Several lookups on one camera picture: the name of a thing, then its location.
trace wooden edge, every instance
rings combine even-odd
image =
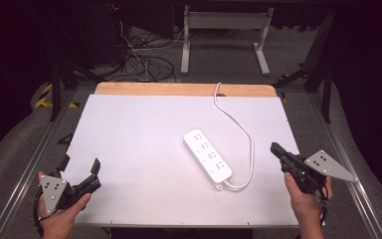
[[[127,96],[213,96],[216,84],[177,83],[100,83],[97,95]],[[269,85],[222,84],[218,94],[227,97],[277,97],[275,88]]]

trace metal rail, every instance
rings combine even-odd
[[[316,115],[318,116],[323,128],[325,129],[325,132],[331,142],[332,150],[334,150],[336,157],[348,171],[357,177],[355,169],[353,168],[342,144],[337,139],[333,128],[323,118],[321,113],[321,103],[318,97],[315,95],[315,93],[308,93],[307,95],[309,102],[313,106]],[[371,201],[369,200],[367,193],[362,186],[361,181],[356,183],[346,182],[346,185],[348,186],[352,198],[358,207],[359,213],[361,214],[361,217],[371,238],[382,239],[382,227],[371,204]]]
[[[63,117],[66,109],[69,107],[70,102],[74,97],[74,91],[67,91],[63,98],[62,109],[54,121],[50,121],[45,133],[43,134],[38,146],[36,147],[29,164],[24,170],[20,180],[15,185],[10,198],[8,199],[5,208],[0,215],[0,238],[4,238],[18,208],[20,207],[27,190],[30,187],[37,170],[43,160],[46,150],[49,146],[49,141],[52,138],[55,130],[57,129],[61,118]]]

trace power strip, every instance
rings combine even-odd
[[[199,129],[184,135],[184,143],[212,184],[222,190],[223,182],[232,176],[232,170]]]

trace tabletop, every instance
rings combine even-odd
[[[97,157],[101,188],[76,223],[104,227],[296,226],[273,141],[297,153],[280,98],[270,86],[221,85],[218,103],[255,142],[254,174],[242,191],[218,191],[183,143],[200,129],[241,184],[249,140],[213,104],[215,84],[103,83],[90,95],[67,155],[63,178],[90,175]]]

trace metal bracket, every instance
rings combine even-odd
[[[324,176],[336,177],[351,182],[357,182],[359,180],[324,150],[320,150],[313,156],[307,158],[304,163]]]

